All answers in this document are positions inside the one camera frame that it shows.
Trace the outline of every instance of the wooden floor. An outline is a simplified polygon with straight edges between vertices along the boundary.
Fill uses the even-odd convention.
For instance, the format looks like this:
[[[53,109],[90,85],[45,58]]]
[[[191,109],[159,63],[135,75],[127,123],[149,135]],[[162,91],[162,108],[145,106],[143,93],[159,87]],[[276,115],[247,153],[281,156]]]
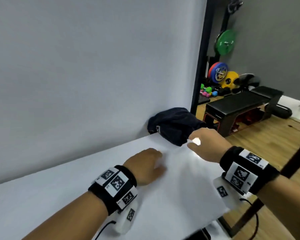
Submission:
[[[203,119],[204,110],[205,104],[198,106],[196,113],[198,119]],[[226,139],[235,146],[244,147],[263,157],[280,170],[300,147],[300,131],[298,130],[300,130],[299,123],[291,119],[284,120],[272,116],[265,121],[234,133]],[[292,180],[300,184],[300,169],[292,177]],[[253,202],[255,199],[256,197],[252,196],[249,200]],[[225,214],[224,218],[230,226],[233,226],[247,208],[248,203],[246,207],[242,206],[238,210]],[[259,231],[254,239],[294,239],[267,207],[264,206],[258,214]],[[253,218],[233,239],[249,239],[255,230],[255,226],[256,220]]]

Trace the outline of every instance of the green weight plate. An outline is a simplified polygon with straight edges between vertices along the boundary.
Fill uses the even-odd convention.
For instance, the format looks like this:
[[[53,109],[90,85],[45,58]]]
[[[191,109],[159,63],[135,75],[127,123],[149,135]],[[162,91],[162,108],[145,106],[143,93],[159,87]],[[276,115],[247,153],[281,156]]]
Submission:
[[[233,47],[235,46],[235,41],[235,32],[231,29],[228,29],[220,34],[220,36],[217,38],[215,43],[216,50],[221,56],[224,56],[232,51]]]

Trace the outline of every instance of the gray wall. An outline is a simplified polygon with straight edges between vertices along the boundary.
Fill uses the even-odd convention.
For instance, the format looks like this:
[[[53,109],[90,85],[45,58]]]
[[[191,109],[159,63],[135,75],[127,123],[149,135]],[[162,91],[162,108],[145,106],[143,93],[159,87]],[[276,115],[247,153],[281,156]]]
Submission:
[[[206,0],[0,0],[0,182],[190,109]]]
[[[262,85],[300,100],[300,0],[242,0],[229,28],[237,32],[233,52],[222,61],[230,69],[255,73]],[[219,0],[213,38],[220,30],[226,0]]]

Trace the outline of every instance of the white table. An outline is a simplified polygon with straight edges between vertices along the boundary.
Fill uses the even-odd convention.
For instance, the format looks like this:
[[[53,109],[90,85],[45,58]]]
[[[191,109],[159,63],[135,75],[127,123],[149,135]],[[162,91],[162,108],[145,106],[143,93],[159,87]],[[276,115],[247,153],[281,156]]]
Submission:
[[[84,193],[91,182],[105,169],[123,164],[127,158],[150,147],[163,153],[175,151],[177,156],[174,157],[182,157],[178,153],[179,147],[172,145],[156,133],[0,184],[0,240],[23,238],[52,214]],[[163,178],[146,189],[140,189],[141,206],[131,230],[126,235],[119,236],[109,228],[104,230],[99,239],[183,239],[228,211],[211,187],[212,180],[220,176],[222,169],[216,163],[194,160],[195,162],[191,162],[191,167],[199,173],[204,170],[206,179],[197,177],[197,172],[193,173],[195,180],[185,172],[180,172],[185,176],[180,179],[183,183],[176,182],[173,185],[176,181],[173,180],[171,186],[167,185],[167,181],[171,182],[169,177],[171,175],[179,177],[181,171],[180,166],[179,168],[174,166],[178,163],[170,166],[168,163],[168,171]],[[204,190],[198,188],[201,182],[205,187]],[[180,198],[169,198],[170,195],[178,194],[180,184],[182,187],[182,184],[186,183],[195,184],[195,188],[190,187],[189,191]],[[200,194],[199,201],[193,200],[192,194]],[[196,212],[192,212],[192,206],[198,208],[200,218]]]

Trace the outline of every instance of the white backdrop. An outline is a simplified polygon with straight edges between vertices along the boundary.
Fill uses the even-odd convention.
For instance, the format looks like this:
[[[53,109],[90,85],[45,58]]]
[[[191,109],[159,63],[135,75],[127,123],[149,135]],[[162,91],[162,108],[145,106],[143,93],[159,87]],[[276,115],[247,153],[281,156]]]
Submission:
[[[206,0],[0,0],[0,182],[190,109]]]

